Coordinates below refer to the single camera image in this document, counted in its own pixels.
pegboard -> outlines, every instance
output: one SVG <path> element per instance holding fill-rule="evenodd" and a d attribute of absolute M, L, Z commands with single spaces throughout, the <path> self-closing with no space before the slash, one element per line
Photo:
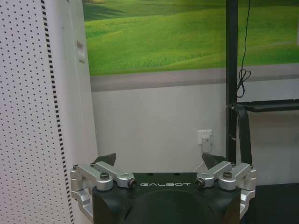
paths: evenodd
<path fill-rule="evenodd" d="M 72 224 L 43 0 L 0 0 L 0 224 Z"/>

wall socket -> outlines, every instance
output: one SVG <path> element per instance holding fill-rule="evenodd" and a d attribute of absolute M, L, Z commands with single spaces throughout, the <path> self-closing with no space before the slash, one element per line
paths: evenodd
<path fill-rule="evenodd" d="M 202 139 L 211 139 L 211 144 L 212 144 L 212 136 L 213 136 L 213 131 L 211 129 L 208 130 L 198 130 L 197 131 L 197 144 L 202 145 Z"/>

black dotted edge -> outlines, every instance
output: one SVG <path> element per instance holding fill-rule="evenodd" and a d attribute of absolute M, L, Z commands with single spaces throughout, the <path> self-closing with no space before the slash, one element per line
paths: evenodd
<path fill-rule="evenodd" d="M 55 107 L 58 136 L 59 136 L 59 143 L 60 143 L 60 152 L 61 152 L 61 156 L 62 156 L 62 164 L 63 164 L 63 169 L 64 169 L 64 180 L 65 180 L 66 194 L 67 194 L 67 198 L 68 198 L 71 224 L 74 224 L 73 211 L 72 211 L 72 207 L 71 207 L 71 193 L 70 193 L 70 186 L 69 186 L 68 174 L 67 174 L 67 169 L 66 169 L 64 145 L 63 145 L 63 140 L 62 140 L 61 124 L 60 124 L 59 109 L 58 109 L 58 102 L 57 102 L 57 93 L 56 93 L 56 87 L 55 87 L 53 61 L 52 61 L 51 45 L 50 45 L 50 38 L 49 38 L 49 28 L 48 28 L 48 21 L 47 21 L 47 16 L 46 16 L 46 5 L 45 5 L 44 0 L 41 0 L 41 3 L 42 3 L 43 25 L 44 25 L 45 37 L 46 37 L 46 46 L 47 46 L 49 65 L 50 65 L 50 75 L 51 75 L 51 83 L 52 83 L 52 89 L 53 89 L 54 107 Z"/>

painted landscape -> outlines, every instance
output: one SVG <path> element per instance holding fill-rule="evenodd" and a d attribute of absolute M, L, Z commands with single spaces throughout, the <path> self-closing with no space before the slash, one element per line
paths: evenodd
<path fill-rule="evenodd" d="M 91 76 L 225 67 L 225 2 L 83 0 Z M 241 59 L 248 0 L 239 2 Z M 252 0 L 245 65 L 299 63 L 298 20 L 297 0 Z"/>

gray stripe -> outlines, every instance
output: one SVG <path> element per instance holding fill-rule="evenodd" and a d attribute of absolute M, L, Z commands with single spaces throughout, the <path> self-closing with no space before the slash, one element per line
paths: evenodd
<path fill-rule="evenodd" d="M 248 66 L 252 75 L 248 81 L 280 80 L 299 78 L 299 63 Z M 202 69 L 147 72 L 91 77 L 93 92 L 131 90 L 170 86 L 217 84 L 226 80 L 226 69 Z"/>

